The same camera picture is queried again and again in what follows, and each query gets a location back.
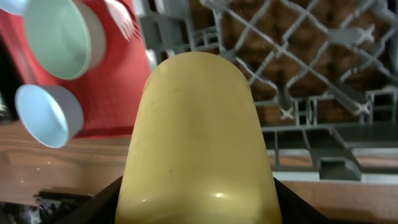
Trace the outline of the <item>green bowl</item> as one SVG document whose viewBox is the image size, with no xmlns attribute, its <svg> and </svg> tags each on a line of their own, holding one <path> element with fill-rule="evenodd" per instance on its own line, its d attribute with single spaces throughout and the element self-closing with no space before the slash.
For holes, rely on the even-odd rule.
<svg viewBox="0 0 398 224">
<path fill-rule="evenodd" d="M 24 14 L 30 49 L 53 76 L 74 80 L 96 67 L 106 53 L 106 34 L 96 13 L 71 0 L 33 0 Z"/>
</svg>

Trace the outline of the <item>light blue plate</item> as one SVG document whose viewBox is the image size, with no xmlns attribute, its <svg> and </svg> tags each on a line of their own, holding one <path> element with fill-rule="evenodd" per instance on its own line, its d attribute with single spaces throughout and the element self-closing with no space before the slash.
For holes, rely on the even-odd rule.
<svg viewBox="0 0 398 224">
<path fill-rule="evenodd" d="M 7 13 L 23 16 L 30 0 L 0 0 L 1 9 Z"/>
</svg>

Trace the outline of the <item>yellow plastic cup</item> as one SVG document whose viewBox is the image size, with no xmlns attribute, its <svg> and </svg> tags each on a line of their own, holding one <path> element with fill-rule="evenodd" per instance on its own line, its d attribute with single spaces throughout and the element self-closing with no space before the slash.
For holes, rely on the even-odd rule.
<svg viewBox="0 0 398 224">
<path fill-rule="evenodd" d="M 150 75 L 116 223 L 281 223 L 250 87 L 226 59 L 178 54 Z"/>
</svg>

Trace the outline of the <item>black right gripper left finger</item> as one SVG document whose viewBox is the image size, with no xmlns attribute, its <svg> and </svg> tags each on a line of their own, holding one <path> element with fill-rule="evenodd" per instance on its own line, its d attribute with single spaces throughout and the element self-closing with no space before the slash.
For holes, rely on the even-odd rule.
<svg viewBox="0 0 398 224">
<path fill-rule="evenodd" d="M 114 223 L 122 179 L 120 176 L 92 199 L 57 220 L 55 224 Z"/>
</svg>

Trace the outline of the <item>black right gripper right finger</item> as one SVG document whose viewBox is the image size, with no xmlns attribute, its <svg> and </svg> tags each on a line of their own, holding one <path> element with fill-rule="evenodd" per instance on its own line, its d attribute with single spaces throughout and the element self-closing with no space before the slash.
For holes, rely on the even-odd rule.
<svg viewBox="0 0 398 224">
<path fill-rule="evenodd" d="M 283 224 L 329 224 L 317 209 L 274 178 Z"/>
</svg>

